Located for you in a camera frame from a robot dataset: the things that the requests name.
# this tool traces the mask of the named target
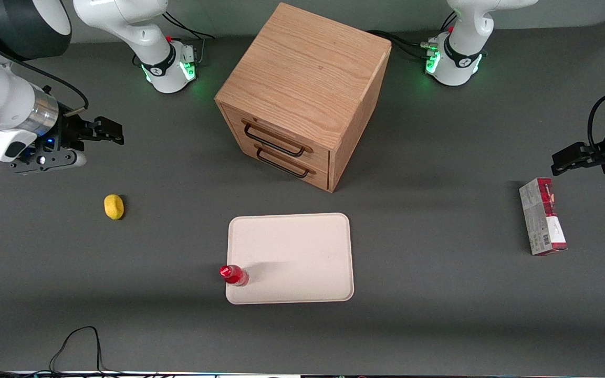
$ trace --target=green led light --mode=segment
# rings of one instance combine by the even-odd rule
[[[426,63],[426,70],[430,74],[432,74],[433,72],[435,72],[438,62],[440,62],[440,53],[436,52],[436,53],[434,53],[434,55],[432,57],[429,58],[429,62]]]
[[[477,63],[475,63],[475,68],[473,69],[473,73],[477,72],[477,68],[480,67],[480,60],[482,60],[482,54],[480,54],[477,58]]]
[[[149,77],[149,73],[146,72],[146,69],[144,68],[144,65],[141,65],[141,69],[142,71],[144,71],[144,75],[146,75],[146,80],[151,83],[151,77]]]
[[[181,67],[181,70],[188,81],[195,79],[195,65],[192,63],[179,62],[179,67]]]

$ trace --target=sponge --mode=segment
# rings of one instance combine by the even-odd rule
[[[106,216],[118,220],[125,213],[123,200],[117,194],[109,194],[104,198],[104,213]]]

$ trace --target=wooden drawer cabinet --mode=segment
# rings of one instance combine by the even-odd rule
[[[390,52],[387,40],[281,3],[216,104],[243,153],[333,192]]]

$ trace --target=red bottle cap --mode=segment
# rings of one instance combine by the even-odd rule
[[[224,265],[218,271],[221,277],[230,284],[237,283],[244,277],[244,271],[237,265]]]

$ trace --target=wooden cabinet top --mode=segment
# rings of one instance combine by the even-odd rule
[[[391,43],[281,3],[216,101],[336,150]]]

